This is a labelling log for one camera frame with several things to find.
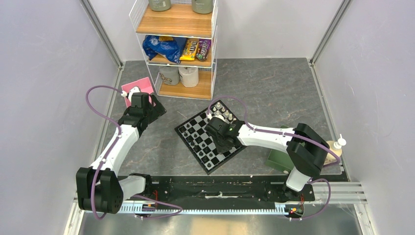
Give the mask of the black white chess board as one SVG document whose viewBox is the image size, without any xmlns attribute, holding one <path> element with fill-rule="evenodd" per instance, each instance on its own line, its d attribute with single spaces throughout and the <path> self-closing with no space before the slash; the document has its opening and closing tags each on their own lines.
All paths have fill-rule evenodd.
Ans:
<svg viewBox="0 0 415 235">
<path fill-rule="evenodd" d="M 244 150 L 245 146 L 232 147 L 220 154 L 211 136 L 205 131 L 208 124 L 207 108 L 174 128 L 198 164 L 210 175 L 224 163 Z"/>
</svg>

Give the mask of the white wire wooden shelf rack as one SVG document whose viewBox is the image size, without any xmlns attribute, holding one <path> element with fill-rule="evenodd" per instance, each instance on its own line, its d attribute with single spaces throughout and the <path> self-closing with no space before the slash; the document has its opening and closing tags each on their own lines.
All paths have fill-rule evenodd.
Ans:
<svg viewBox="0 0 415 235">
<path fill-rule="evenodd" d="M 194 12 L 189 0 L 173 0 L 170 9 L 162 12 L 153 11 L 146 0 L 134 2 L 129 18 L 140 44 L 146 35 L 209 39 L 211 41 L 206 61 L 183 61 L 178 64 L 178 67 L 198 68 L 199 83 L 193 88 L 186 88 L 182 83 L 175 86 L 165 84 L 160 76 L 159 68 L 161 66 L 173 67 L 175 64 L 160 55 L 155 56 L 154 59 L 149 59 L 146 53 L 142 54 L 151 84 L 158 95 L 212 99 L 216 80 L 217 15 L 217 1 L 213 1 L 213 11 L 209 14 Z"/>
</svg>

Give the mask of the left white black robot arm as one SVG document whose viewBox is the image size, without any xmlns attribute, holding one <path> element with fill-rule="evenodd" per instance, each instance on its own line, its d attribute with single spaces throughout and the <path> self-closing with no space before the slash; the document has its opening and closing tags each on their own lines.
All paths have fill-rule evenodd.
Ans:
<svg viewBox="0 0 415 235">
<path fill-rule="evenodd" d="M 116 214 L 125 200 L 135 195 L 147 200 L 153 195 L 150 175 L 118 177 L 118 173 L 131 147 L 166 109 L 154 94 L 130 93 L 128 98 L 131 104 L 117 121 L 104 151 L 89 167 L 81 167 L 76 173 L 78 206 L 82 210 Z"/>
</svg>

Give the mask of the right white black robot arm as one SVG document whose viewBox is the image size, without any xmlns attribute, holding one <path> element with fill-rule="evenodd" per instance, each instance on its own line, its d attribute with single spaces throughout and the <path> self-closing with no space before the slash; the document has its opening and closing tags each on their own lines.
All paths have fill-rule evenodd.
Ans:
<svg viewBox="0 0 415 235">
<path fill-rule="evenodd" d="M 327 142 L 304 123 L 295 128 L 270 128 L 241 120 L 227 123 L 220 115 L 209 115 L 205 131 L 219 153 L 239 146 L 260 146 L 286 153 L 294 165 L 282 187 L 288 200 L 300 197 L 307 182 L 320 175 L 330 153 Z"/>
</svg>

